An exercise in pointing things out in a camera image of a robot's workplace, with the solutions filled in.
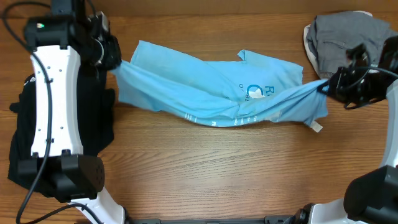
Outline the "light blue t-shirt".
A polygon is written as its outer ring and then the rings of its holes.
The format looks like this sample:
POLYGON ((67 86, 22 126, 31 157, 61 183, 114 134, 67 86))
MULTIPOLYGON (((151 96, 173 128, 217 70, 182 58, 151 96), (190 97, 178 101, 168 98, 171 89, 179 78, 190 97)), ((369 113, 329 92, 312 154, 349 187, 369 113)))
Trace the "light blue t-shirt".
POLYGON ((328 114, 321 80, 304 83, 300 65, 249 50, 237 61, 203 61, 141 41, 113 74, 120 102, 205 126, 295 121, 319 131, 328 114))

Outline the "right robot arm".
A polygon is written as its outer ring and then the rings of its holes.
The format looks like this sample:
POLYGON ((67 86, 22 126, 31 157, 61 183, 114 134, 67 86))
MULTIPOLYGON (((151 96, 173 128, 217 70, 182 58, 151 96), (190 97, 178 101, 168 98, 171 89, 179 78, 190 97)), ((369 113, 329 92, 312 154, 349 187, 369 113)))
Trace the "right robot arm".
POLYGON ((389 122, 381 165, 354 179, 343 198, 310 203, 286 218, 287 224, 397 223, 397 37, 385 41, 378 66, 370 66, 367 55, 363 44, 347 50, 348 67, 340 67, 317 90, 347 110, 388 101, 389 122))

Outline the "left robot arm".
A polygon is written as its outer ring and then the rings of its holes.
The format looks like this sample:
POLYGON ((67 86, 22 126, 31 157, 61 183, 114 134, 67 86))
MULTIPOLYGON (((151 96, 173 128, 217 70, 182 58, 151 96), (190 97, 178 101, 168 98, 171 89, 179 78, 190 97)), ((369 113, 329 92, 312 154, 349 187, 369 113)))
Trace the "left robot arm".
POLYGON ((35 131, 16 173, 29 187, 75 207, 92 223, 127 223, 104 186, 99 152, 113 140, 115 92, 106 74, 121 63, 117 38, 102 12, 85 1, 53 1, 24 28, 35 78, 35 131))

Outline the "beige folded garment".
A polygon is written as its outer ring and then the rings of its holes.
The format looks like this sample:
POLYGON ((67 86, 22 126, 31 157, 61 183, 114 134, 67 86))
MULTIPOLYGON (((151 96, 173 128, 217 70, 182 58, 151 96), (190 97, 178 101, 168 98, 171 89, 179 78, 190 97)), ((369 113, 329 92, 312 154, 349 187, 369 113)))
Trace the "beige folded garment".
POLYGON ((366 11, 345 11, 318 15, 303 30, 303 43, 314 71, 330 78, 347 64, 346 51, 364 42, 373 15, 366 11))

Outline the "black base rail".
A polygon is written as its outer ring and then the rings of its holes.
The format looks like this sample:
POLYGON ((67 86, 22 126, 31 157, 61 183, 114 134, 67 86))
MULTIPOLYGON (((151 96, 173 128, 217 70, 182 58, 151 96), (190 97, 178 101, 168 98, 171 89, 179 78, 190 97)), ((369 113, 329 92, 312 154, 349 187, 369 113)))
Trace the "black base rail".
POLYGON ((209 220, 174 220, 165 221, 160 219, 128 220, 128 224, 294 224, 308 223, 308 215, 282 215, 266 216, 264 218, 243 219, 209 219, 209 220))

